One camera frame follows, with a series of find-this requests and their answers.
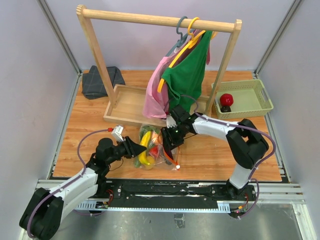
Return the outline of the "clear zip top bag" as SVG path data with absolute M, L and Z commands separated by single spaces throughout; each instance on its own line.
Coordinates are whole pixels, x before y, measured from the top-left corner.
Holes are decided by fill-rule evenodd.
M 166 169 L 172 171 L 180 170 L 179 153 L 180 148 L 171 151 L 172 157 L 165 154 L 161 129 L 148 124 L 143 124 L 139 129 L 139 144 L 146 150 L 138 155 L 133 161 L 135 168 L 143 170 Z

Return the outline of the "small dark fake plum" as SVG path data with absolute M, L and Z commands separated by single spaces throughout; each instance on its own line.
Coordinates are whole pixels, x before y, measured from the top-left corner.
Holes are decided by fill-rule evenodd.
M 229 105 L 224 105 L 220 108 L 220 111 L 222 113 L 230 113 L 232 110 L 231 110 L 231 107 Z

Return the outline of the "red fake apple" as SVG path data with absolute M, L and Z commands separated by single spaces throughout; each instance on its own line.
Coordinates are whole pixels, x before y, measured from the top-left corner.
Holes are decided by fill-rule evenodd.
M 233 96 L 231 94 L 224 93 L 224 94 L 222 94 L 220 96 L 219 101 L 220 101 L 220 105 L 222 107 L 224 107 L 224 106 L 229 106 L 230 107 L 234 103 L 234 98 L 233 98 Z

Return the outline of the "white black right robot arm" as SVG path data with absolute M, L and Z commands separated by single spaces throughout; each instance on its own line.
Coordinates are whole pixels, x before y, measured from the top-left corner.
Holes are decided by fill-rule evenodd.
M 162 127 L 160 132 L 168 159 L 173 157 L 172 150 L 183 145 L 186 135 L 190 133 L 226 141 L 236 165 L 223 191 L 232 200 L 244 195 L 254 168 L 269 150 L 263 133 L 249 119 L 240 122 L 218 120 L 197 111 L 190 114 L 180 105 L 170 111 L 167 126 Z

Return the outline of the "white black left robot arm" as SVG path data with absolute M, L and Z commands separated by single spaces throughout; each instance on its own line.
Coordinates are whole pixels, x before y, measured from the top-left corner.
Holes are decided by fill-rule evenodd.
M 135 158 L 147 148 L 135 143 L 128 136 L 114 144 L 102 138 L 83 169 L 50 189 L 38 188 L 32 195 L 19 226 L 31 239 L 50 240 L 58 231 L 62 220 L 80 203 L 107 193 L 106 175 L 110 165 L 123 158 Z

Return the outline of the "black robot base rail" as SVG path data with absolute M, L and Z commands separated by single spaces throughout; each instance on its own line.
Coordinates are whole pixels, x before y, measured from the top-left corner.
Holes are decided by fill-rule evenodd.
M 250 183 L 237 190 L 225 181 L 109 179 L 91 198 L 100 203 L 111 198 L 110 208 L 213 209 L 219 201 L 254 202 L 257 191 Z

